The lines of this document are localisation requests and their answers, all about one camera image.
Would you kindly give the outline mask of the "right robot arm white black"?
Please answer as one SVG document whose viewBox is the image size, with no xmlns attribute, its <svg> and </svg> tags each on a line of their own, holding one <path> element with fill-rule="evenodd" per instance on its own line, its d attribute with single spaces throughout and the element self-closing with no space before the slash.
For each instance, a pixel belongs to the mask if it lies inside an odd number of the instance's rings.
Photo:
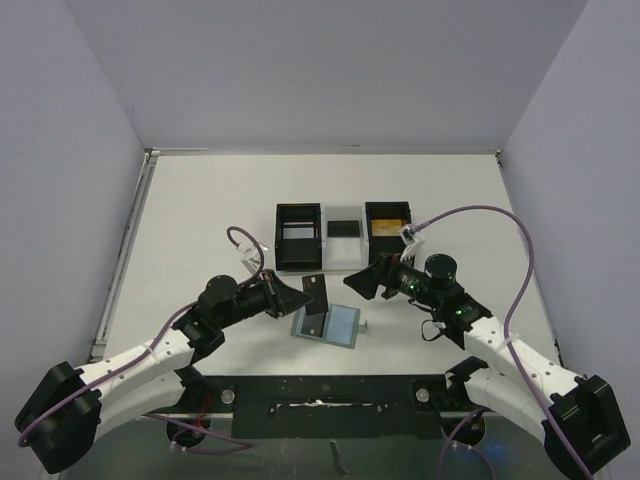
<svg viewBox="0 0 640 480">
<path fill-rule="evenodd" d="M 538 439 L 569 479 L 587 479 L 631 445 L 612 387 L 600 376 L 580 376 L 504 331 L 504 324 L 456 280 L 444 254 L 423 270 L 383 255 L 344 278 L 366 300 L 404 294 L 430 313 L 440 335 L 468 353 L 450 369 L 452 388 Z"/>
</svg>

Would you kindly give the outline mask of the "gold credit card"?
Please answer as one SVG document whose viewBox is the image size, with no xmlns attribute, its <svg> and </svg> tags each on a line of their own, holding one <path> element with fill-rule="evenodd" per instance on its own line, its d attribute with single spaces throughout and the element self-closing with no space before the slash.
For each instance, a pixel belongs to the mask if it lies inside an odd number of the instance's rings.
<svg viewBox="0 0 640 480">
<path fill-rule="evenodd" d="M 404 222 L 401 219 L 373 219 L 370 223 L 372 237 L 398 236 Z"/>
</svg>

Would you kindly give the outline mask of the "black white sorting tray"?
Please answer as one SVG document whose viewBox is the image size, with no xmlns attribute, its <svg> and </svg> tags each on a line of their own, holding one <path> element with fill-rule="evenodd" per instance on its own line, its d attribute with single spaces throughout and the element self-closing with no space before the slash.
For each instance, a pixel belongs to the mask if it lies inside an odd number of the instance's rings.
<svg viewBox="0 0 640 480">
<path fill-rule="evenodd" d="M 280 203 L 275 215 L 276 270 L 361 270 L 382 254 L 402 254 L 400 229 L 411 222 L 407 201 Z"/>
</svg>

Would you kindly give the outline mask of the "green card holder wallet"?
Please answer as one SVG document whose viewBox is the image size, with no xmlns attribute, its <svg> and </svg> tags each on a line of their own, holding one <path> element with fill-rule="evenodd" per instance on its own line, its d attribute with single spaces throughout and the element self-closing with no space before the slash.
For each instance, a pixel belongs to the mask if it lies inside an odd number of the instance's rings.
<svg viewBox="0 0 640 480">
<path fill-rule="evenodd" d="M 336 347 L 354 349 L 357 338 L 368 331 L 368 323 L 361 320 L 361 311 L 343 305 L 329 305 L 329 311 L 321 314 L 325 317 L 325 328 L 322 338 L 303 336 L 300 334 L 300 321 L 307 316 L 305 309 L 300 309 L 293 317 L 290 334 L 293 337 L 328 344 Z"/>
</svg>

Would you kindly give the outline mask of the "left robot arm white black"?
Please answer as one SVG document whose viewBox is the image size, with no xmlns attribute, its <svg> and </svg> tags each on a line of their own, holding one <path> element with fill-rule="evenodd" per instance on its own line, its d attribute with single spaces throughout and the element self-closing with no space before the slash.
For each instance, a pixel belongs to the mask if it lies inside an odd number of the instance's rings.
<svg viewBox="0 0 640 480">
<path fill-rule="evenodd" d="M 153 339 L 99 362 L 51 367 L 16 416 L 17 444 L 59 473 L 109 431 L 175 406 L 197 379 L 195 364 L 224 343 L 225 328 L 262 313 L 286 317 L 312 300 L 272 270 L 246 284 L 216 276 Z"/>
</svg>

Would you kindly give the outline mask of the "silver credit card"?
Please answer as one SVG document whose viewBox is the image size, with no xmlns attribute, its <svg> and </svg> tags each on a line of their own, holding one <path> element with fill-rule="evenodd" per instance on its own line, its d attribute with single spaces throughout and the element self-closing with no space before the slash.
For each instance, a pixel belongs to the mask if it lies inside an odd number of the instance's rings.
<svg viewBox="0 0 640 480">
<path fill-rule="evenodd" d="M 288 240 L 313 239 L 316 237 L 315 227 L 312 225 L 285 225 L 282 238 Z"/>
</svg>

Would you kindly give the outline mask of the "black credit card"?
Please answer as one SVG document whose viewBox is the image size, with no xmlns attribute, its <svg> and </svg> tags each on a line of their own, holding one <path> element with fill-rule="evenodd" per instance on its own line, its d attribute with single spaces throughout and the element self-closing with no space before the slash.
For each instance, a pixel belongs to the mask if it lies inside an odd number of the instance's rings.
<svg viewBox="0 0 640 480">
<path fill-rule="evenodd" d="M 359 238 L 361 226 L 358 220 L 331 220 L 327 222 L 328 238 Z"/>
<path fill-rule="evenodd" d="M 303 336 L 322 338 L 325 328 L 325 317 L 314 315 L 305 317 L 300 321 L 300 334 Z"/>
</svg>

